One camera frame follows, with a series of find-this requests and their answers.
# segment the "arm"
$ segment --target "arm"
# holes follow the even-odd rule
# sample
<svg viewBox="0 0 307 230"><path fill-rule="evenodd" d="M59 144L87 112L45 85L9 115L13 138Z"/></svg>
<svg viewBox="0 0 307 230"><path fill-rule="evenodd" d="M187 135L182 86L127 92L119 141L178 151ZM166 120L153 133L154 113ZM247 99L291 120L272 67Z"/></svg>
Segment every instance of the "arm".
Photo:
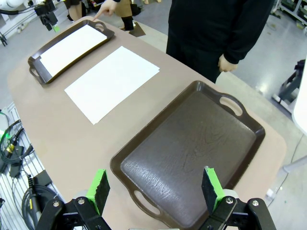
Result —
<svg viewBox="0 0 307 230"><path fill-rule="evenodd" d="M234 23L226 60L237 64L255 45L270 15L274 0L245 0L241 14Z"/></svg>
<svg viewBox="0 0 307 230"><path fill-rule="evenodd" d="M106 0L101 6L97 14L95 15L94 19L97 19L101 14L106 14L108 16L111 16L113 12L116 9L117 3L119 3L120 0Z"/></svg>

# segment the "hand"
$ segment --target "hand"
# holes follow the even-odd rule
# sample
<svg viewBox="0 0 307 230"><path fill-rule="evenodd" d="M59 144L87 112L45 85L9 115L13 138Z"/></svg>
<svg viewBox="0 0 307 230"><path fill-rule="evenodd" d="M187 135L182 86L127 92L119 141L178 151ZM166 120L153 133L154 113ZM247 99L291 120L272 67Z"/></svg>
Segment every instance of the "hand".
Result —
<svg viewBox="0 0 307 230"><path fill-rule="evenodd" d="M106 0L100 6L100 9L97 12L97 14L95 15L94 20L97 19L101 14L111 16L115 11L116 6L117 6L117 2L115 2L113 0Z"/></svg>
<svg viewBox="0 0 307 230"><path fill-rule="evenodd" d="M220 68L221 72L228 72L233 71L238 67L238 64L232 64L226 60L224 54L220 56L218 67Z"/></svg>

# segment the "white paper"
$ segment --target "white paper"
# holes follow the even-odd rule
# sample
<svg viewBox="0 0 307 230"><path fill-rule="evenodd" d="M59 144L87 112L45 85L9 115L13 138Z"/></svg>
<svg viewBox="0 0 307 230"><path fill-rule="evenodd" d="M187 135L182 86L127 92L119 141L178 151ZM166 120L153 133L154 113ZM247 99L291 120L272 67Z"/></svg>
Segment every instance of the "white paper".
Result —
<svg viewBox="0 0 307 230"><path fill-rule="evenodd" d="M76 58L106 39L104 34L85 25L41 54L40 61L53 77Z"/></svg>
<svg viewBox="0 0 307 230"><path fill-rule="evenodd" d="M157 66L121 46L65 92L94 125L158 72Z"/></svg>

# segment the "beige table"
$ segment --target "beige table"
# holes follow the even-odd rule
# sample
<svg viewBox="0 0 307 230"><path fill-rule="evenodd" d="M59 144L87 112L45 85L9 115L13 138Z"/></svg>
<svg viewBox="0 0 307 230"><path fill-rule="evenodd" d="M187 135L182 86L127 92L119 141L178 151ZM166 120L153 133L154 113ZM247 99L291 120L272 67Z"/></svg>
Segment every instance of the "beige table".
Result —
<svg viewBox="0 0 307 230"><path fill-rule="evenodd" d="M125 186L110 170L110 160L191 82L201 80L217 87L143 41L108 27L116 36L50 85L42 87L32 77L25 59L9 76L9 87L39 158L67 201L89 188L97 169L107 169L111 190L103 217L110 227L113 230L165 229L163 223L134 204ZM154 63L160 72L93 126L64 89L120 46ZM286 151L283 138L257 115L249 113L263 125L266 137L235 187L243 201L264 197Z"/></svg>

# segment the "brown tray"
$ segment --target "brown tray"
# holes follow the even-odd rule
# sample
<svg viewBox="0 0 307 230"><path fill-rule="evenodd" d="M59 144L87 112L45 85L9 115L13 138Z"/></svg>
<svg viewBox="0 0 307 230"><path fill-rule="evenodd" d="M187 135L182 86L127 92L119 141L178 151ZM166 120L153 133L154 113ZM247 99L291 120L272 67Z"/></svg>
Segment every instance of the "brown tray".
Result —
<svg viewBox="0 0 307 230"><path fill-rule="evenodd" d="M68 35L72 34L76 30L80 29L81 27L89 25L90 27L98 30L102 34L104 34L107 39L102 41L101 43L95 45L93 48L86 51L84 54L82 54L80 57L76 58L73 62L68 64L64 69L62 69L59 73L57 73L54 77L50 75L50 73L46 70L45 66L41 63L41 54L43 54L45 51L53 47L56 43L63 40ZM84 20L79 22L78 24L72 26L71 28L67 29L63 33L56 36L54 39L52 39L50 42L48 42L46 45L41 47L34 55L32 55L28 59L28 64L30 66L30 73L38 80L38 82L41 85L49 84L51 83L55 78L57 78L59 75L61 75L63 72L65 72L67 69L69 69L72 65L77 63L79 60L81 60L83 57L88 55L89 53L93 52L98 47L102 46L103 44L107 43L112 37L114 36L114 32L109 30L106 25L103 22L93 22L90 20Z"/></svg>
<svg viewBox="0 0 307 230"><path fill-rule="evenodd" d="M221 98L231 99L242 114L221 104ZM232 189L264 136L264 128L236 98L195 81L113 157L111 169L145 213L171 228L197 230L207 217L204 166L215 169L223 188Z"/></svg>

